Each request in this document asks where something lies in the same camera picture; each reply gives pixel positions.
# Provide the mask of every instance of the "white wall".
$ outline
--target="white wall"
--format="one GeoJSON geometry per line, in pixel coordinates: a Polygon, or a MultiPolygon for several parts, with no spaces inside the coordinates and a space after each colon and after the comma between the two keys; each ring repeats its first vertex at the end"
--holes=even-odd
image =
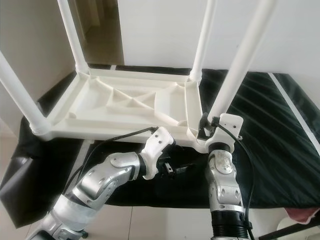
{"type": "MultiPolygon", "coordinates": [[[[74,69],[56,0],[1,0],[0,49],[34,100],[74,69]]],[[[21,117],[0,84],[0,118],[17,134],[21,117]]]]}
{"type": "MultiPolygon", "coordinates": [[[[126,65],[191,68],[206,0],[118,0],[126,65]]],[[[257,0],[218,0],[204,67],[228,69],[257,0]]],[[[319,76],[320,1],[279,0],[251,70],[319,76]]]]}

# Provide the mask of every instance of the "tiled floor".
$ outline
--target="tiled floor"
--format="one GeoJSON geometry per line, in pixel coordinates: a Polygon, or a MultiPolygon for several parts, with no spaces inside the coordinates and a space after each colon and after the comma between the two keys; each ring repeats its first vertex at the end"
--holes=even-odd
{"type": "MultiPolygon", "coordinates": [[[[17,144],[15,138],[0,140],[0,177],[9,163],[17,144]]],[[[277,229],[286,216],[281,209],[251,209],[250,220],[255,236],[277,229]]],[[[23,240],[39,223],[15,229],[0,203],[0,239],[23,240]]],[[[211,216],[208,209],[156,208],[147,206],[106,205],[86,228],[89,240],[198,240],[212,237],[211,216]]]]}
{"type": "Polygon", "coordinates": [[[84,57],[89,64],[123,65],[124,54],[121,40],[120,20],[117,7],[105,9],[101,26],[92,26],[86,33],[87,45],[84,57]]]}

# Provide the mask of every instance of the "black cloth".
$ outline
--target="black cloth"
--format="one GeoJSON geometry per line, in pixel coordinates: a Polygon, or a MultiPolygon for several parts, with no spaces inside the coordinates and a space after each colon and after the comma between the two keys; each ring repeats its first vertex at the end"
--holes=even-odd
{"type": "MultiPolygon", "coordinates": [[[[186,68],[138,66],[118,66],[117,70],[177,75],[187,75],[190,71],[186,68]]],[[[203,112],[210,110],[226,74],[226,70],[203,70],[199,86],[203,112]]],[[[45,115],[54,107],[73,76],[74,73],[39,99],[45,115]]],[[[276,76],[283,78],[281,84],[284,81],[291,88],[293,85],[295,89],[299,88],[285,74],[276,76]]],[[[310,102],[302,94],[298,97],[310,102]]],[[[312,111],[312,122],[319,122],[319,110],[312,108],[312,111]]],[[[249,72],[228,113],[244,118],[240,135],[252,155],[256,177],[251,207],[319,207],[320,157],[269,75],[249,72]]],[[[66,184],[82,142],[69,138],[40,141],[31,133],[26,119],[22,119],[18,146],[0,185],[0,199],[16,227],[38,220],[52,207],[66,184]]],[[[112,142],[94,154],[86,169],[100,163],[110,153],[139,152],[142,148],[143,144],[112,142]]],[[[118,206],[208,208],[208,184],[204,176],[207,154],[200,154],[189,147],[175,146],[168,148],[159,160],[160,172],[164,161],[177,169],[174,179],[160,173],[152,180],[128,182],[117,188],[107,203],[118,206]]],[[[246,205],[252,171],[246,155],[237,145],[233,161],[246,205]]]]}

